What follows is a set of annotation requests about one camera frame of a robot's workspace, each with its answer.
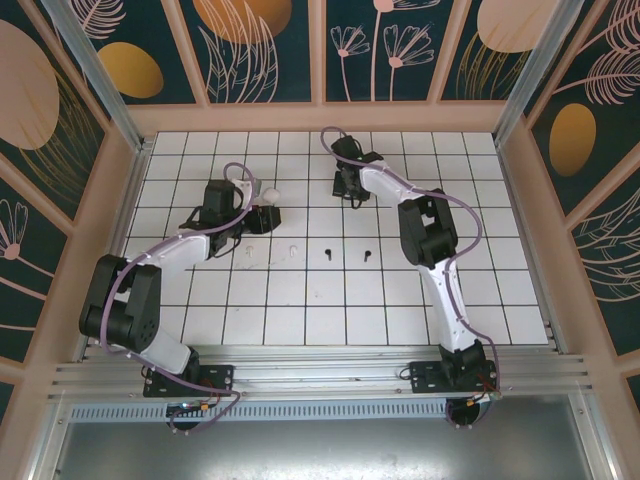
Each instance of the yellow oval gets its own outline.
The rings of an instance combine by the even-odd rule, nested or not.
[[[220,38],[238,44],[258,43],[262,35],[250,33],[253,27],[245,3],[256,22],[258,17],[265,21],[273,37],[289,24],[291,0],[193,0],[202,21]]]
[[[31,37],[0,20],[0,138],[35,150],[58,124],[56,72]]]
[[[114,42],[102,47],[98,57],[120,93],[134,98],[149,98],[164,87],[160,67],[140,47]]]
[[[551,127],[549,155],[559,175],[570,177],[587,163],[596,141],[596,119],[591,110],[570,103],[556,116]]]
[[[480,40],[496,52],[531,50],[556,4],[557,0],[483,0],[478,10]]]

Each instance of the dark teal wallpaper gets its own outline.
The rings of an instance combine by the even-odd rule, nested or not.
[[[67,237],[0,180],[0,356],[24,361]]]
[[[562,46],[556,53],[556,56],[553,62],[551,62],[551,65],[547,69],[547,72],[545,73],[544,77],[542,77],[542,80],[540,80],[540,84],[538,85],[538,88],[536,88],[536,90],[533,92],[533,95],[531,95],[531,98],[529,99],[527,106],[524,108],[524,114],[526,116],[529,116],[529,113],[531,112],[536,102],[540,98],[540,94],[542,94],[542,90],[544,90],[545,86],[547,85],[546,81],[551,76],[551,74],[555,71],[558,64],[560,63],[560,60],[562,60],[562,57],[564,57],[564,54],[567,51],[567,48],[569,48],[569,45],[571,45],[571,42],[573,41],[573,37],[575,37],[576,33],[580,29],[582,22],[584,22],[584,17],[586,17],[587,13],[589,13],[589,10],[591,10],[591,7],[593,6],[594,1],[595,0],[585,0],[584,3],[582,4],[582,8],[580,9],[580,13],[576,18],[576,21],[573,23],[573,26],[569,30],[568,35],[565,37],[564,41],[562,42]]]
[[[327,101],[426,100],[451,5],[328,0]]]
[[[638,412],[640,412],[640,375],[634,375],[633,377],[627,377],[627,383],[629,384],[629,390],[636,402]]]
[[[181,0],[212,103],[311,101],[307,0]]]
[[[0,154],[74,218],[104,131],[16,0],[0,39]]]
[[[640,170],[574,230],[582,264],[618,355],[640,348]]]
[[[11,394],[13,393],[13,385],[10,383],[0,382],[0,425],[2,425],[2,419],[7,412],[9,406],[9,400],[11,400]]]
[[[536,120],[566,214],[640,141],[640,4],[609,3]]]
[[[551,0],[472,0],[442,100],[506,100],[555,7]]]
[[[127,105],[195,103],[160,0],[69,3]]]

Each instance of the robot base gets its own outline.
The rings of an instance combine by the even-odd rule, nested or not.
[[[197,377],[198,383],[203,387],[219,388],[231,390],[233,388],[233,365],[200,365],[200,373]],[[143,390],[145,398],[208,398],[211,395],[201,390],[184,387],[175,383],[158,372],[147,370]]]
[[[442,362],[411,362],[409,364],[413,393],[482,392],[485,390],[482,379],[495,389],[495,371],[495,363],[485,360],[480,368],[460,377],[456,384],[452,385],[442,369]]]

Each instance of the white grid mat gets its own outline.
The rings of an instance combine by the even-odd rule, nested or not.
[[[353,135],[416,185],[442,187],[481,215],[482,242],[459,260],[471,324],[498,344],[547,344],[491,135]],[[163,288],[161,323],[170,334],[193,345],[439,343],[426,287],[400,247],[396,209],[374,196],[359,210],[343,206],[331,196],[335,160],[323,152],[317,132],[158,134],[128,255],[174,233],[229,162],[281,193],[282,225],[272,234],[243,236],[232,254]],[[452,211],[462,249],[475,223]]]

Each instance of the metal floor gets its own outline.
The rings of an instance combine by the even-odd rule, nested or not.
[[[507,398],[473,430],[443,419],[73,424],[61,480],[591,479],[565,397]]]

